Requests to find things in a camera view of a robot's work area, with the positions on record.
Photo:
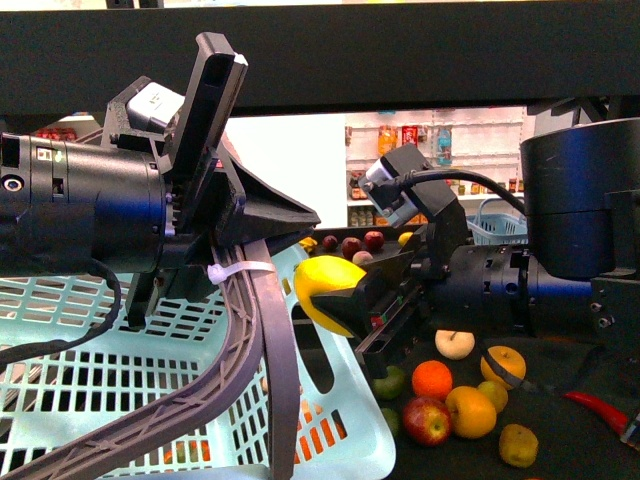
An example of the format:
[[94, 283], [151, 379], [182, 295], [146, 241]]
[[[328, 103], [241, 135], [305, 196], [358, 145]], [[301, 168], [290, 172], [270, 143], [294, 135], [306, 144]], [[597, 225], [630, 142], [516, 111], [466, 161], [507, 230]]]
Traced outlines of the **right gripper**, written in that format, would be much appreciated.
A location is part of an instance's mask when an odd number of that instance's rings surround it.
[[530, 329], [527, 243], [475, 245], [457, 202], [417, 234], [405, 251], [365, 263], [355, 287], [311, 296], [347, 336], [367, 336], [356, 357], [373, 379], [386, 377], [387, 365], [405, 357], [424, 325], [478, 337]]

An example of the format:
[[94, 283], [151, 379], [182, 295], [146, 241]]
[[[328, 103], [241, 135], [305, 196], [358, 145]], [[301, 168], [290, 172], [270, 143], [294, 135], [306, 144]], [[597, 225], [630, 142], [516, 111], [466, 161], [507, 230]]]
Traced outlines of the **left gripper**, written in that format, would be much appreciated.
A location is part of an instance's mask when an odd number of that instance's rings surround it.
[[[209, 292], [205, 266], [211, 261], [210, 234], [217, 208], [219, 243], [238, 245], [265, 239], [276, 255], [309, 237], [320, 223], [315, 210], [292, 199], [249, 171], [228, 134], [223, 134], [248, 64], [226, 37], [204, 32], [182, 107], [163, 133], [131, 127], [127, 102], [150, 82], [141, 76], [106, 110], [101, 143], [150, 157], [163, 185], [165, 223], [160, 257], [146, 273], [134, 275], [126, 300], [126, 320], [143, 328], [163, 298], [199, 301]], [[213, 181], [218, 160], [226, 180], [224, 200]]]

